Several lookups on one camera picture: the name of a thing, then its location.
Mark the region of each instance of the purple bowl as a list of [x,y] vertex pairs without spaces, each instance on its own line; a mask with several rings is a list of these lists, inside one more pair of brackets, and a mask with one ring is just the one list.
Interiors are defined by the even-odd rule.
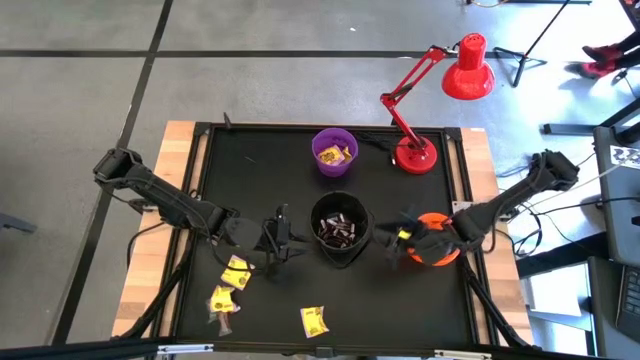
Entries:
[[[341,149],[348,146],[349,153],[351,154],[351,161],[340,165],[329,165],[320,161],[318,154],[334,145],[338,145]],[[318,169],[320,169],[321,173],[329,177],[339,177],[347,172],[351,163],[353,163],[358,156],[358,142],[347,130],[340,128],[327,128],[320,131],[313,138],[311,141],[311,151],[313,152],[313,157],[316,159],[316,164],[318,164]]]

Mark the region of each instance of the concrete floor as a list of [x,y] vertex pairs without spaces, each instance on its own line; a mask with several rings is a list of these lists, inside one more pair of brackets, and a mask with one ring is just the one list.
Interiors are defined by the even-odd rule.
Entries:
[[[0,50],[146,50],[162,4],[1,1]],[[557,8],[507,4],[482,9],[458,0],[408,0],[402,6],[382,0],[176,0],[160,49],[421,51],[431,44],[452,45],[475,31],[485,34],[490,47],[525,50]],[[612,85],[608,77],[596,83],[564,70],[569,61],[587,60],[582,45],[619,41],[631,31],[616,1],[570,5],[532,54],[550,63],[527,70],[517,89],[509,85],[516,63],[490,60],[497,86],[489,97],[474,102],[448,98],[439,90],[447,60],[403,101],[400,111],[414,125],[486,128],[497,172],[524,164],[526,155],[544,148],[582,160],[590,152],[589,138],[545,137],[538,128],[551,121],[599,123],[634,98],[624,81]],[[234,122],[388,124],[378,97],[414,63],[157,59],[129,147],[152,166],[168,120],[221,121],[223,111]],[[39,226],[33,235],[0,232],[2,348],[47,341],[98,193],[91,169],[118,139],[142,64],[141,58],[0,57],[0,211]],[[594,171],[594,164],[588,171]],[[577,202],[598,190],[585,191],[564,201]],[[564,218],[558,214],[567,235],[598,231],[599,215],[589,211]],[[132,210],[111,205],[70,341],[109,337],[125,276],[126,242],[138,222]],[[524,235],[528,226],[511,230]],[[553,230],[545,232],[545,248],[562,241]]]

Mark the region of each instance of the red desk lamp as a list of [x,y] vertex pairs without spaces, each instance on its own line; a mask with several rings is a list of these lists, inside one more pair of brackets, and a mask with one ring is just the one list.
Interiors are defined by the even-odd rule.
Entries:
[[[456,99],[475,100],[491,92],[495,85],[493,71],[484,61],[487,41],[480,34],[469,34],[460,42],[458,61],[453,64],[442,79],[442,90]],[[396,147],[395,158],[398,165],[412,174],[424,174],[431,170],[438,159],[433,144],[424,137],[416,136],[411,127],[396,110],[396,105],[435,64],[444,59],[451,50],[431,46],[416,66],[391,93],[382,94],[380,101],[387,107],[396,124],[406,135]],[[424,69],[413,80],[419,69]]]

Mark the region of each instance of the wooden frame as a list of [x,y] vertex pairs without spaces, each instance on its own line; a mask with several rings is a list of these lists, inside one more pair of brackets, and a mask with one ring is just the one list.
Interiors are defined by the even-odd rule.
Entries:
[[[169,121],[160,146],[154,173],[178,188],[182,186],[185,176],[195,124],[192,121]],[[484,129],[461,130],[464,156],[467,161],[474,200],[489,200],[498,194],[498,184],[489,151],[487,134]],[[198,144],[190,189],[197,187],[205,146],[206,137],[202,137]],[[448,147],[456,194],[462,194],[462,178],[457,165],[459,155],[456,152],[453,140],[449,140]],[[157,213],[145,214],[142,217],[140,228],[146,228],[159,221]],[[187,232],[182,231],[176,259],[179,259],[182,255],[186,236]],[[155,297],[160,287],[163,267],[169,250],[170,237],[171,228],[169,226],[161,226],[141,235],[137,239],[113,326],[112,334],[114,336],[127,331]],[[498,234],[494,252],[485,255],[485,265],[494,302],[518,334],[525,341],[532,343],[533,335],[520,291],[520,280],[511,243],[508,239]],[[175,290],[167,300],[163,322],[160,327],[160,335],[169,334],[169,324],[173,315],[174,304]],[[475,298],[475,295],[474,308],[480,342],[488,344],[489,336],[486,318],[482,305]]]

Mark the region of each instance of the lamp base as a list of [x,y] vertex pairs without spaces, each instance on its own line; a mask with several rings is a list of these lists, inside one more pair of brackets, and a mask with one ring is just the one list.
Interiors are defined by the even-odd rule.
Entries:
[[421,175],[433,169],[438,160],[438,153],[433,143],[420,137],[424,143],[423,149],[417,149],[408,137],[403,137],[396,146],[396,162],[405,171]]

